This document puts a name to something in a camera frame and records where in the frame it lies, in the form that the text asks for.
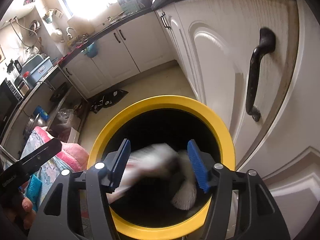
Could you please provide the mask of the person's left hand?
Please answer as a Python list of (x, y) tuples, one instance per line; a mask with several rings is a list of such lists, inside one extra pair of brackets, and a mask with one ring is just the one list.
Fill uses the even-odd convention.
[(20, 219), (24, 230), (31, 228), (36, 217), (36, 212), (33, 210), (31, 200), (19, 193), (13, 197), (11, 209), (8, 213), (8, 218), (14, 222), (16, 218)]

